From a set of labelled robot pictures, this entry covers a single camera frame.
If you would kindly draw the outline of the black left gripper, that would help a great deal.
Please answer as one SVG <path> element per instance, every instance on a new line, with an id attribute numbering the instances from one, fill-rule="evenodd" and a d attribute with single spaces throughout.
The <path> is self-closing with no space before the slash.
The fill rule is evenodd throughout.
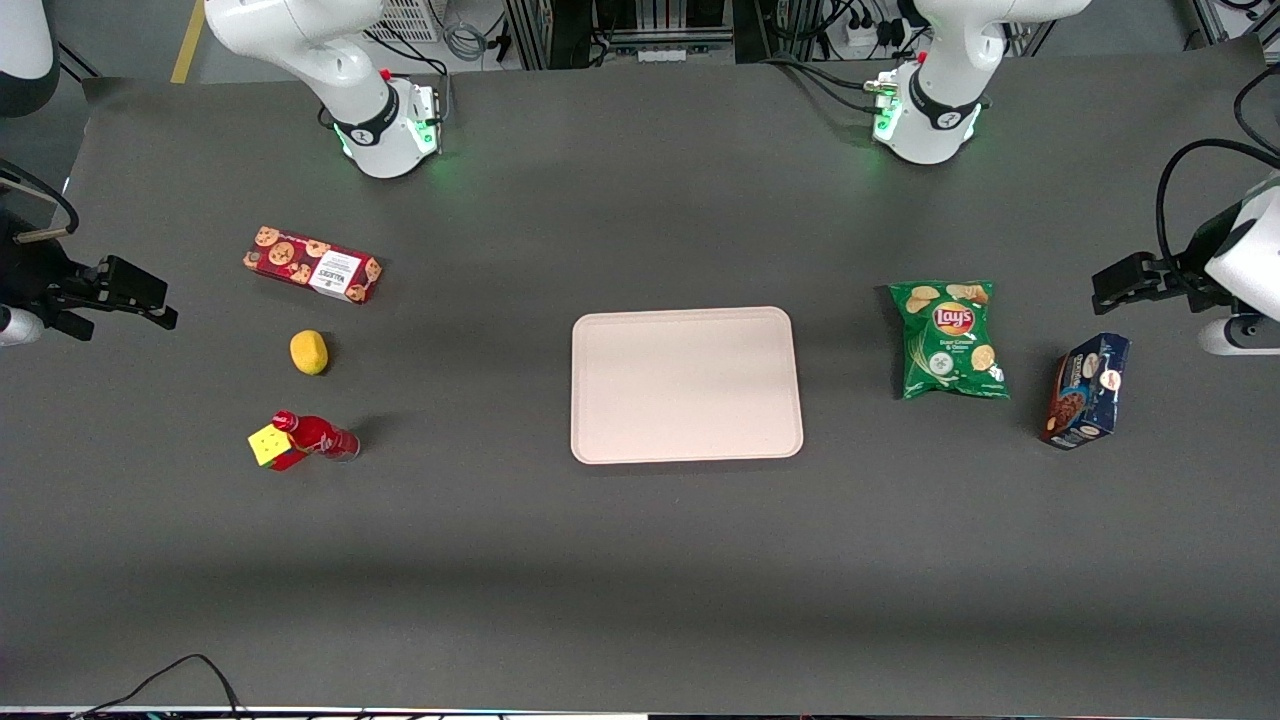
<path id="1" fill-rule="evenodd" d="M 1152 252 L 1134 252 L 1092 275 L 1092 301 L 1100 315 L 1140 302 L 1185 297 L 1192 311 L 1211 307 L 1238 310 L 1239 301 L 1210 277 L 1208 260 L 1226 243 L 1242 206 L 1231 205 L 1202 223 L 1187 247 L 1172 252 L 1162 205 L 1156 211 L 1160 260 Z"/>

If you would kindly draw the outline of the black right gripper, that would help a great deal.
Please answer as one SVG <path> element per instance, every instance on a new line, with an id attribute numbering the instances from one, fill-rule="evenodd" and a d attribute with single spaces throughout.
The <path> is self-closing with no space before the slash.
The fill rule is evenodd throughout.
<path id="1" fill-rule="evenodd" d="M 46 329 L 90 341 L 93 323 L 73 313 L 100 295 L 102 313 L 129 313 L 177 328 L 179 313 L 165 304 L 168 283 L 118 256 L 99 268 L 70 260 L 56 240 L 1 243 L 1 340 L 36 341 Z"/>

